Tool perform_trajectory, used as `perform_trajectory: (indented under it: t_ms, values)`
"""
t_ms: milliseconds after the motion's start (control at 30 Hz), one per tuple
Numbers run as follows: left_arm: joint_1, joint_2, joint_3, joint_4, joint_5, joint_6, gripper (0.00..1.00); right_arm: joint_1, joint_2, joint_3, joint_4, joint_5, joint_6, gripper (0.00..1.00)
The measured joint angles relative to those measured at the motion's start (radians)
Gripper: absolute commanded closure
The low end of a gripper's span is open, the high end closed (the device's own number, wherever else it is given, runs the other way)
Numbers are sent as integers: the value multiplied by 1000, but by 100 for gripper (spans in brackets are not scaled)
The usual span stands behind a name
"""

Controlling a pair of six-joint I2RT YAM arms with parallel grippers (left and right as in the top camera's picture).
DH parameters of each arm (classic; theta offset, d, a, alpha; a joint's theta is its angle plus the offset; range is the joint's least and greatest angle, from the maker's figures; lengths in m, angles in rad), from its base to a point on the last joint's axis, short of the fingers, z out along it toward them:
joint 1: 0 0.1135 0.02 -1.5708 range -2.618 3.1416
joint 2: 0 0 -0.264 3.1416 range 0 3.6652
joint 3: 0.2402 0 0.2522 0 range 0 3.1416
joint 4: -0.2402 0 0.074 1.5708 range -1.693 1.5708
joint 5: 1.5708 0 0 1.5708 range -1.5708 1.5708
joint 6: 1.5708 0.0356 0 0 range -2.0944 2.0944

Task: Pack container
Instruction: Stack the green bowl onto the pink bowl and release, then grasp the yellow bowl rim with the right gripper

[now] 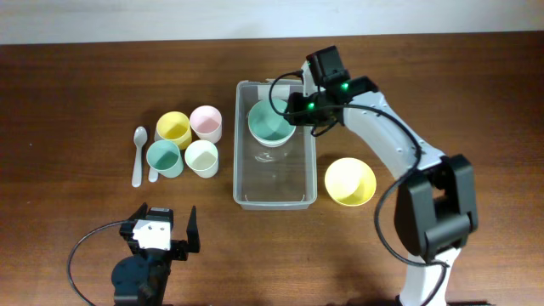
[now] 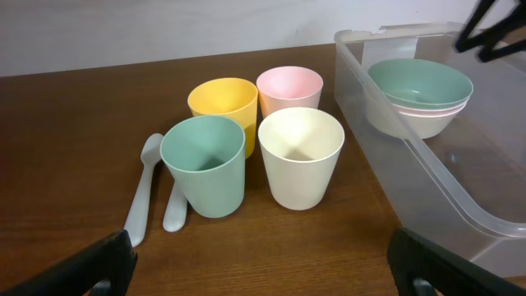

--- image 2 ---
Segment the cream plastic cup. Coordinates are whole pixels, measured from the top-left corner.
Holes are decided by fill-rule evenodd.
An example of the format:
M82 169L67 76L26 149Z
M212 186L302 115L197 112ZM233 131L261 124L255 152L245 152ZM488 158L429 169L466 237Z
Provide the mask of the cream plastic cup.
M281 109L263 119L257 136L272 197L290 210L316 206L345 142L341 123L319 109Z

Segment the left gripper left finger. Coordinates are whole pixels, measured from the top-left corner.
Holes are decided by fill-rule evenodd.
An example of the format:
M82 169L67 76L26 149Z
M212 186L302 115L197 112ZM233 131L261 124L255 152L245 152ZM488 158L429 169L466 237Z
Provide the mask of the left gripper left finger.
M124 296L137 260L128 232L118 230L1 295Z

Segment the pink plastic cup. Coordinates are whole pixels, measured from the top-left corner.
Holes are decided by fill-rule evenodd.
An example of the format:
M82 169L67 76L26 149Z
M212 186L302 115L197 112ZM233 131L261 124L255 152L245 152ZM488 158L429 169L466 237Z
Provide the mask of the pink plastic cup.
M320 74L298 66L271 68L256 79L263 118L292 107L317 109L324 85Z

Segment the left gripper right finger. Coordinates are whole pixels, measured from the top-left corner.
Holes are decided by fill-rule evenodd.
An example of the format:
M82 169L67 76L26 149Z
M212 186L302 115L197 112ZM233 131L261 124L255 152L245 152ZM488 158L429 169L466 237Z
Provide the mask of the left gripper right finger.
M525 289L407 228L394 231L387 261L400 295L525 296Z

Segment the yellow plastic cup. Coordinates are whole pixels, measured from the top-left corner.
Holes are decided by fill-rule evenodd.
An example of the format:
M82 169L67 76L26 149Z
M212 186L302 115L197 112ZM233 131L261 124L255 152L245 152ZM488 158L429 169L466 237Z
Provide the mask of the yellow plastic cup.
M259 92L250 81L225 77L204 82L191 91L187 104L192 115L219 115L236 121L246 135L246 157L256 142Z

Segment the white plastic bowl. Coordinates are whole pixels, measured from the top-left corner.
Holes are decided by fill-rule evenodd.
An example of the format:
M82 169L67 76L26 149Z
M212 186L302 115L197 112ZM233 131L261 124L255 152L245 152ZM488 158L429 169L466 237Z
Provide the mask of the white plastic bowl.
M365 94L365 98L366 117L373 127L390 136L406 137L402 127L392 123L384 115L385 103L377 104L374 95L371 94ZM427 139L439 134L457 114L439 118L420 118L399 113L401 118L407 122L421 139Z

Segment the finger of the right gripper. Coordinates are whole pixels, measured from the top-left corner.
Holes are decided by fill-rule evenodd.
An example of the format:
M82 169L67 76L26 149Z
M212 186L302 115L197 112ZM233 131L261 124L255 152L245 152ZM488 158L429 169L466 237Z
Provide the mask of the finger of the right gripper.
M496 46L517 29L525 27L525 0L517 0L514 10L494 26L474 36L470 36L477 24L489 12L495 0L480 0L468 23L464 26L454 43L457 52L463 53L481 46L478 53L481 62L490 62L525 50L525 40L508 44L499 49Z

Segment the pink plastic bowl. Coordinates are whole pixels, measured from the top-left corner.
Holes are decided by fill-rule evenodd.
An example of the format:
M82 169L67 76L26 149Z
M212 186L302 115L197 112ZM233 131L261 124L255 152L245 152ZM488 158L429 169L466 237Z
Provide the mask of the pink plastic bowl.
M403 115L409 115L409 116L420 117L420 118L439 118L439 117L450 116L451 114L457 114L458 112L460 112L466 105L467 103L464 102L462 104L458 104L454 107L450 107L446 109L415 109L415 108L404 107L398 104L392 104L392 106L399 113Z

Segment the green plastic bowl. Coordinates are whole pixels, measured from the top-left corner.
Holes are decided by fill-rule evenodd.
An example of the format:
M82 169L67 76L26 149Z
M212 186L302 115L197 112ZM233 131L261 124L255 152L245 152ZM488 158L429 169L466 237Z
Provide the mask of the green plastic bowl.
M423 59L381 61L367 74L391 103L412 109L452 108L473 93L473 83L462 72Z

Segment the green plastic cup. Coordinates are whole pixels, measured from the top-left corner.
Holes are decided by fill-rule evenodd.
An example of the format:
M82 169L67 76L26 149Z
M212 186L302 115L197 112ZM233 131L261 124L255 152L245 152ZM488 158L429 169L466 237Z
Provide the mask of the green plastic cup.
M197 214L223 218L242 204L246 136L232 119L203 115L181 121L164 135L160 155Z

